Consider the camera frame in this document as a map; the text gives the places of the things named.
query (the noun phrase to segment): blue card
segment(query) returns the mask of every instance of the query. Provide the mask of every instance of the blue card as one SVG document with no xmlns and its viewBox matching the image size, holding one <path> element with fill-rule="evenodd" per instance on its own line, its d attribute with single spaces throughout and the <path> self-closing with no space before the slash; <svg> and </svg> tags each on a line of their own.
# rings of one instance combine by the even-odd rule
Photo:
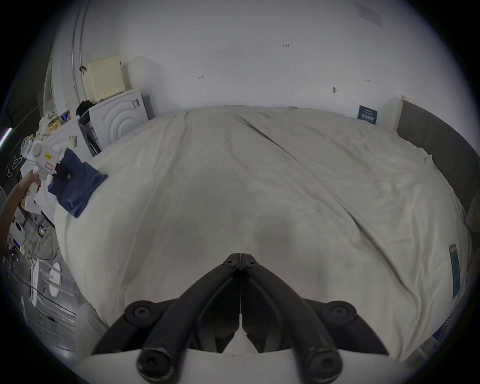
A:
<svg viewBox="0 0 480 384">
<path fill-rule="evenodd" d="M 460 291 L 460 264 L 458 263 L 458 253 L 455 244 L 450 246 L 450 260 L 452 262 L 453 297 L 455 297 Z"/>
<path fill-rule="evenodd" d="M 357 118 L 375 124 L 377 122 L 377 113 L 377 111 L 361 105 L 359 108 L 359 116 Z"/>
</svg>

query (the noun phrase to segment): clothes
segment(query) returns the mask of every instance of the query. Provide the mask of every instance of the clothes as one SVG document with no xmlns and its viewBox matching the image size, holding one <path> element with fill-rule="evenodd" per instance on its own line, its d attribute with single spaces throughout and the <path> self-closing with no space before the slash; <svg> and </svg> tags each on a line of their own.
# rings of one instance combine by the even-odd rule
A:
<svg viewBox="0 0 480 384">
<path fill-rule="evenodd" d="M 48 186 L 48 191 L 57 197 L 59 204 L 77 218 L 85 209 L 92 193 L 103 183 L 107 175 L 103 175 L 87 163 L 82 163 L 77 155 L 69 148 L 61 160 L 71 178 L 62 181 L 53 178 Z"/>
</svg>

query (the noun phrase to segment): screw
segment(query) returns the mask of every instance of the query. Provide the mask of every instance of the screw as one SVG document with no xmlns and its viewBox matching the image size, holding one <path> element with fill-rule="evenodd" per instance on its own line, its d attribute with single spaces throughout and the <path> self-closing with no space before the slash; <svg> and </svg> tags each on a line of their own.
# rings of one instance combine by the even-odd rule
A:
<svg viewBox="0 0 480 384">
<path fill-rule="evenodd" d="M 133 311 L 133 315 L 139 319 L 146 319 L 150 316 L 150 308 L 138 307 Z"/>
<path fill-rule="evenodd" d="M 328 379 L 342 371 L 342 360 L 334 352 L 320 352 L 310 360 L 310 372 L 313 378 Z"/>
<path fill-rule="evenodd" d="M 167 379 L 171 375 L 170 359 L 159 351 L 145 351 L 140 354 L 137 361 L 137 369 L 140 374 L 152 379 Z"/>
<path fill-rule="evenodd" d="M 345 319 L 348 316 L 347 309 L 345 307 L 341 307 L 341 306 L 332 308 L 330 313 L 338 319 Z"/>
</svg>

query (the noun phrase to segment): human hand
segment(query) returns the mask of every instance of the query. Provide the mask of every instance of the human hand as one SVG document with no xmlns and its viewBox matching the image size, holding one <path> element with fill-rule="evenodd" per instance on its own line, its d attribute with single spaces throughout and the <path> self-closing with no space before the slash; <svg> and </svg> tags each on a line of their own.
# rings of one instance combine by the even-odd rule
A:
<svg viewBox="0 0 480 384">
<path fill-rule="evenodd" d="M 37 183 L 40 185 L 41 181 L 37 173 L 30 172 L 23 179 L 21 179 L 17 185 L 15 185 L 15 188 L 17 188 L 19 193 L 24 195 L 32 183 Z"/>
</svg>

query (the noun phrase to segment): light strip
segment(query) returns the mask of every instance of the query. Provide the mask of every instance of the light strip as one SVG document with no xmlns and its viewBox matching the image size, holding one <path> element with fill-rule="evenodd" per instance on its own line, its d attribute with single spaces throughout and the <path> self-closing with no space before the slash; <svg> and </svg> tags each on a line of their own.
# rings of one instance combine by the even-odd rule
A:
<svg viewBox="0 0 480 384">
<path fill-rule="evenodd" d="M 11 131 L 12 131 L 11 128 L 7 129 L 7 131 L 5 132 L 5 134 L 3 135 L 3 137 L 1 138 L 1 140 L 0 140 L 0 148 L 1 148 L 3 142 L 5 141 L 5 139 L 6 139 L 7 136 L 10 134 Z"/>
</svg>

